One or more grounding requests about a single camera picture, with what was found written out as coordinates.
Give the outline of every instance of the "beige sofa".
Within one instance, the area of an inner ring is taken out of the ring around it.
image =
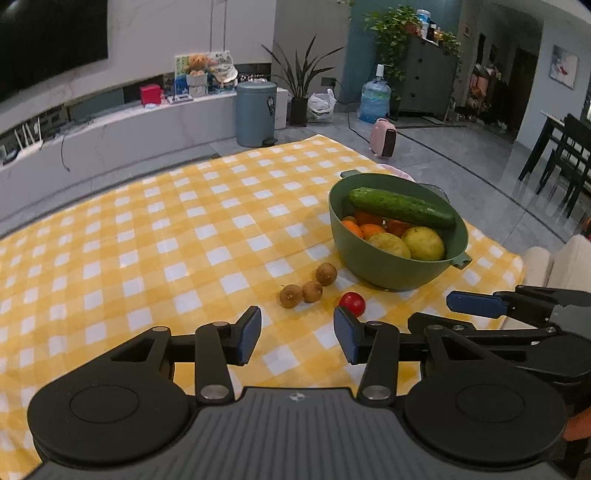
[[[582,235],[572,237],[555,255],[544,248],[532,247],[523,255],[523,261],[523,285],[591,292],[591,242]],[[502,328],[532,327],[507,318]]]

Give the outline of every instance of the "yellow checkered tablecloth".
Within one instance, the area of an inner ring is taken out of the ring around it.
[[[363,295],[363,320],[405,330],[413,312],[450,314],[447,292],[512,290],[521,259],[468,225],[463,271],[388,293],[361,284],[332,241],[327,194],[339,173],[383,167],[317,135],[302,142],[192,164],[112,190],[51,215],[0,241],[0,478],[38,463],[27,405],[43,385],[155,325],[174,335],[216,320],[234,322],[250,305],[263,330],[250,363],[231,367],[242,385],[348,386],[363,365],[345,361],[332,311],[349,290]],[[303,284],[321,262],[339,269],[322,299],[285,310],[281,287]],[[418,379],[402,364],[399,393]],[[193,392],[192,365],[175,382]]]

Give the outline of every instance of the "green cucumber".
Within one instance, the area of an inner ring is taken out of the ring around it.
[[[387,190],[361,187],[349,192],[349,200],[364,212],[417,226],[449,229],[456,224],[456,219],[451,213],[430,202]]]

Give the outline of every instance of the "black tv screen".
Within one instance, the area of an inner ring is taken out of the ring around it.
[[[0,101],[107,56],[107,0],[0,0]]]

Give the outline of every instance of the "trash can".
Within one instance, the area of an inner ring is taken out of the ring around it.
[[[243,82],[236,87],[236,140],[243,147],[275,145],[275,103],[273,82]]]

